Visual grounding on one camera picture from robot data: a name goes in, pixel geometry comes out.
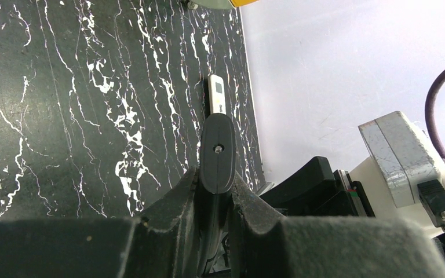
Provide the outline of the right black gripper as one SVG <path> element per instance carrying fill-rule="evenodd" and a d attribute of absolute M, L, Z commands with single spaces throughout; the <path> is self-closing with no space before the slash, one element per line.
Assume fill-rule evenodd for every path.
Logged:
<path fill-rule="evenodd" d="M 345 170 L 333 173 L 322 156 L 313 157 L 260 198 L 286 216 L 375 217 L 361 182 Z"/>

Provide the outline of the white air conditioner remote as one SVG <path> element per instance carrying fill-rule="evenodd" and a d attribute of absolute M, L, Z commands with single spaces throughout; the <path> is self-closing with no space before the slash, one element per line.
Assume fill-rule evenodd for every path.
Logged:
<path fill-rule="evenodd" d="M 226 114 L 225 87 L 222 77 L 211 74 L 209 76 L 209 102 L 211 114 Z"/>

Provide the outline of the black tv remote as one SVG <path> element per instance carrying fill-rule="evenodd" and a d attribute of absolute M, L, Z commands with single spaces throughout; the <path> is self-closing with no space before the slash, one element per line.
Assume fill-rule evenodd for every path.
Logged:
<path fill-rule="evenodd" d="M 209 273 L 215 262 L 235 178 L 235 130 L 229 116 L 211 114 L 204 122 L 201 143 L 195 193 L 199 277 Z"/>

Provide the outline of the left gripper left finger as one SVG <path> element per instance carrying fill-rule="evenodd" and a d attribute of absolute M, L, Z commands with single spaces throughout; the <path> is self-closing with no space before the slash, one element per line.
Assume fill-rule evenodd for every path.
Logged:
<path fill-rule="evenodd" d="M 196 277 L 198 173 L 138 217 L 1 221 L 0 277 Z"/>

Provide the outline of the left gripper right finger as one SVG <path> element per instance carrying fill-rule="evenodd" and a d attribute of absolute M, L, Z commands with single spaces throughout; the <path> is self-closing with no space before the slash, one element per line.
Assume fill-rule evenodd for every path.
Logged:
<path fill-rule="evenodd" d="M 404 220 L 286 217 L 236 175 L 228 212 L 233 277 L 445 277 L 445 260 Z"/>

